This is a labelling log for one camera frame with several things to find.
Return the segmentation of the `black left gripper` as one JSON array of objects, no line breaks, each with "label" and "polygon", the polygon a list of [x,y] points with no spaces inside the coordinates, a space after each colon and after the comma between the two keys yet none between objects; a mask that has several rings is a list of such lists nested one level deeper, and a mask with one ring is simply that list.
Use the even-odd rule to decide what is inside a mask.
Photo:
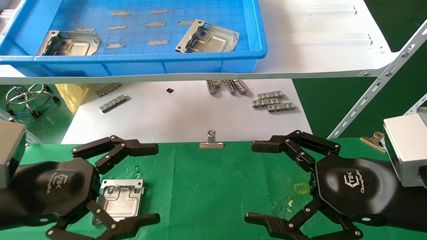
[{"label": "black left gripper", "polygon": [[[20,165],[13,176],[13,226],[41,226],[57,222],[47,230],[51,240],[122,240],[135,237],[139,229],[160,222],[159,214],[128,217],[116,222],[97,204],[100,175],[108,173],[127,156],[157,155],[156,143],[142,144],[116,135],[95,140],[71,150],[70,161],[45,161]],[[95,167],[85,159],[105,153]],[[67,231],[92,212],[106,227],[98,237]]]}]

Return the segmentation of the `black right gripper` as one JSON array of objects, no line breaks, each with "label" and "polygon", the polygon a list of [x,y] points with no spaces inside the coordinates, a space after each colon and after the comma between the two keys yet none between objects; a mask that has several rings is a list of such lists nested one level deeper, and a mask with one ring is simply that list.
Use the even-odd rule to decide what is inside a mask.
[{"label": "black right gripper", "polygon": [[[305,150],[327,156],[339,154],[341,146],[300,130],[255,140],[252,152],[285,153],[305,172],[314,172],[318,199],[310,201],[290,220],[247,212],[244,221],[262,225],[270,237],[284,240],[359,240],[364,234],[351,221],[364,224],[403,224],[402,186],[391,162],[371,158],[327,156],[315,164]],[[339,223],[342,231],[308,237],[300,227],[318,211]]]}]

